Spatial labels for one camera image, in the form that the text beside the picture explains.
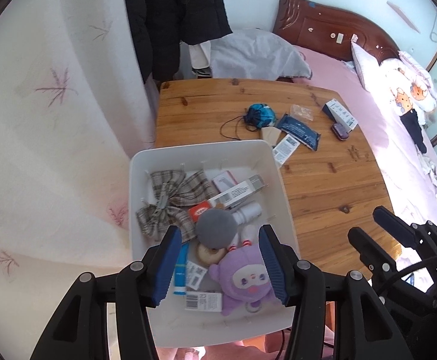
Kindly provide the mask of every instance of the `plastic bin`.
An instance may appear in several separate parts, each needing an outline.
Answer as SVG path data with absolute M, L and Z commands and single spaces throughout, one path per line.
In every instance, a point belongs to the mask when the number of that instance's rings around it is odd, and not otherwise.
M 238 182 L 259 174 L 267 186 L 250 197 L 263 209 L 262 215 L 253 223 L 258 226 L 269 223 L 280 242 L 290 245 L 298 253 L 289 202 L 272 149 L 263 140 L 244 140 L 145 150 L 133 157 L 130 165 L 129 223 L 134 260 L 142 259 L 146 250 L 154 245 L 140 231 L 135 216 L 146 202 L 156 202 L 149 174 L 170 169 L 184 169 L 187 175 L 203 169 L 209 179 L 229 170 Z M 160 306 L 148 310 L 158 347 L 223 344 L 278 331 L 292 324 L 294 308 L 286 309 L 278 300 L 264 302 L 256 313 L 250 313 L 242 306 L 224 317 L 219 312 L 184 310 L 184 297 L 174 295 L 172 287 L 173 279 Z

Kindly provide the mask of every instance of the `wooden table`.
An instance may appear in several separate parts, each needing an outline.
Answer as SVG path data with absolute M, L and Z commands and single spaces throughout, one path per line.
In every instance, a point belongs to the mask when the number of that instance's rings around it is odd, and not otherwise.
M 332 122 L 321 105 L 338 93 L 308 85 L 249 79 L 193 79 L 162 85 L 156 147 L 229 140 L 220 126 L 243 115 L 253 103 L 267 103 L 280 117 L 292 104 L 313 110 L 308 125 L 322 135 L 318 151 L 300 145 L 281 168 L 289 198 L 301 257 L 322 270 L 344 275 L 360 269 L 370 277 L 349 244 L 351 227 L 363 228 L 393 258 L 398 244 L 376 225 L 372 211 L 383 205 L 392 210 L 385 183 L 373 153 L 359 127 L 344 142 L 330 130 Z M 235 135 L 236 122 L 223 128 Z M 242 139 L 259 139 L 258 132 L 238 126 Z

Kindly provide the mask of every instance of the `black coat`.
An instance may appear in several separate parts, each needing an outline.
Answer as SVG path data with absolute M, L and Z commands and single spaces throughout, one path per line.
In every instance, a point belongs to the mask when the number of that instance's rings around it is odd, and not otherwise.
M 145 0 L 125 0 L 125 5 L 138 66 L 145 82 L 152 73 L 152 44 L 145 26 L 147 13 Z
M 145 0 L 145 4 L 145 26 L 153 49 L 152 73 L 154 79 L 159 81 L 171 80 L 178 71 L 181 40 L 193 45 L 232 32 L 223 0 Z M 140 43 L 146 46 L 145 37 L 141 38 Z M 136 44 L 135 39 L 134 44 L 137 50 L 140 45 Z M 137 52 L 137 57 L 145 54 Z

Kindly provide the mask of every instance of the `blue packet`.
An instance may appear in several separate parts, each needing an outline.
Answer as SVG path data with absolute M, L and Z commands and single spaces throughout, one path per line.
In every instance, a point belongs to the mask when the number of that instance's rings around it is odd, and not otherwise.
M 284 114 L 275 127 L 297 138 L 309 149 L 317 151 L 320 134 L 289 114 Z

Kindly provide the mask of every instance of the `plaid fabric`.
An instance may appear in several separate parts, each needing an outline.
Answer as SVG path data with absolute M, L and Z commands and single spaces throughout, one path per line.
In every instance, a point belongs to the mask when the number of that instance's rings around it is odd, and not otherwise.
M 162 240 L 170 225 L 178 226 L 182 242 L 195 238 L 195 223 L 186 209 L 215 196 L 203 171 L 189 178 L 180 170 L 154 172 L 150 175 L 157 204 L 149 204 L 136 212 L 142 232 L 156 242 Z

